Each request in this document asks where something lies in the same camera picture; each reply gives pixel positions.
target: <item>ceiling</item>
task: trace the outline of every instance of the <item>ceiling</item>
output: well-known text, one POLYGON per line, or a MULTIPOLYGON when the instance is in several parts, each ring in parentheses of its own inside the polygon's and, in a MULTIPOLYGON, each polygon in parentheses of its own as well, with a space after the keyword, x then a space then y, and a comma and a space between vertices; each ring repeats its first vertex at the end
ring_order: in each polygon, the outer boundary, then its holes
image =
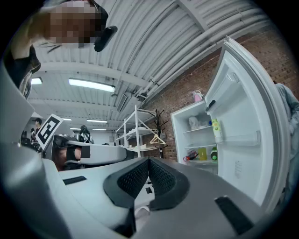
POLYGON ((163 87, 212 51, 226 35, 240 37, 270 24, 256 6, 243 0, 97 0, 109 13, 107 26, 118 32, 102 52, 60 47, 47 54, 36 46, 42 63, 33 77, 29 102, 47 118, 54 113, 70 118, 70 127, 116 129, 131 112, 134 96, 150 100, 163 87), (107 91, 71 86, 69 78, 116 87, 107 91), (122 95, 127 100, 116 110, 122 95), (86 119, 107 120, 107 124, 86 119))

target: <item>yellow bottle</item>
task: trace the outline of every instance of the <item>yellow bottle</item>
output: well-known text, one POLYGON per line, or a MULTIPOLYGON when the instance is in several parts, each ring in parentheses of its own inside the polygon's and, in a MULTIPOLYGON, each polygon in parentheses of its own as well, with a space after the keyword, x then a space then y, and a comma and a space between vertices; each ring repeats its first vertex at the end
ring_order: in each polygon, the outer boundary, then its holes
POLYGON ((207 160, 206 148, 199 148, 198 149, 198 156, 199 156, 199 160, 207 160))

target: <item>red object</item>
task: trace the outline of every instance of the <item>red object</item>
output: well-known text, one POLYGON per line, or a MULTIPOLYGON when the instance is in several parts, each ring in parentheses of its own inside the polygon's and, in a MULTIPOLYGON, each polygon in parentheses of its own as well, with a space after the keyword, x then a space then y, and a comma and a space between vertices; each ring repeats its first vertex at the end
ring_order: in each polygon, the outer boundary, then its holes
POLYGON ((185 162, 187 162, 188 160, 190 160, 190 157, 186 156, 186 157, 183 158, 183 160, 184 160, 185 162))

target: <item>corrugated metal ceiling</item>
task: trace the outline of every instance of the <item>corrugated metal ceiling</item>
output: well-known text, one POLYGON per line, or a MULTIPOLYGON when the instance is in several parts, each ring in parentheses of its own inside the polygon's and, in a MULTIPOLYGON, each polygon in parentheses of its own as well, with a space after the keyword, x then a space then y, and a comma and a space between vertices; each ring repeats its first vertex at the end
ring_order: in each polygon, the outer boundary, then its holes
MULTIPOLYGON (((199 42, 190 50, 184 51, 188 44, 202 34, 201 27, 190 16, 190 12, 180 7, 180 2, 184 1, 192 4, 196 9, 195 15, 202 18, 208 28, 217 26, 238 13, 256 8, 248 1, 242 0, 97 0, 109 13, 107 26, 117 26, 118 32, 108 46, 99 53, 91 46, 89 49, 61 47, 47 54, 48 49, 37 46, 36 54, 42 68, 34 77, 41 77, 43 84, 34 85, 29 98, 36 112, 44 117, 55 113, 64 118, 72 118, 74 120, 70 121, 71 127, 86 124, 86 119, 102 119, 108 120, 108 124, 89 124, 89 126, 117 128, 121 120, 131 113, 118 113, 115 110, 123 93, 141 91, 144 88, 141 87, 143 82, 147 84, 157 76, 161 79, 179 62, 188 63, 190 60, 188 54, 204 43, 199 42), (167 65, 174 56, 182 52, 182 56, 176 62, 167 65), (53 65, 49 67, 50 63, 57 63, 55 65, 57 68, 55 69, 53 65), (64 67, 65 63, 79 63, 76 66, 80 66, 80 70, 77 72, 73 68, 64 67), (95 74, 90 73, 88 68, 84 70, 86 66, 95 66, 95 71, 98 66, 103 68, 95 74), (120 80, 119 77, 106 74, 105 69, 113 69, 116 75, 122 74, 120 80), (126 80, 124 80, 125 73, 129 74, 126 80), (131 80, 130 76, 137 77, 140 84, 134 84, 135 81, 131 80), (70 77, 114 85, 116 95, 71 86, 68 83, 70 77)), ((252 21, 255 28, 269 24, 263 13, 257 12, 253 15, 259 16, 256 21, 252 21)))

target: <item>green bottle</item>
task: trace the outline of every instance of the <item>green bottle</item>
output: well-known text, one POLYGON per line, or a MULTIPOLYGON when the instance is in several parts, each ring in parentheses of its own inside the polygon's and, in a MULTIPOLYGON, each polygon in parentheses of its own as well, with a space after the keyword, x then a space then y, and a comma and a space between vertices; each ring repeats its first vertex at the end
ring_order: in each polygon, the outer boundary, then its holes
POLYGON ((211 158, 212 158, 213 161, 217 161, 217 159, 218 159, 217 147, 212 148, 211 158))

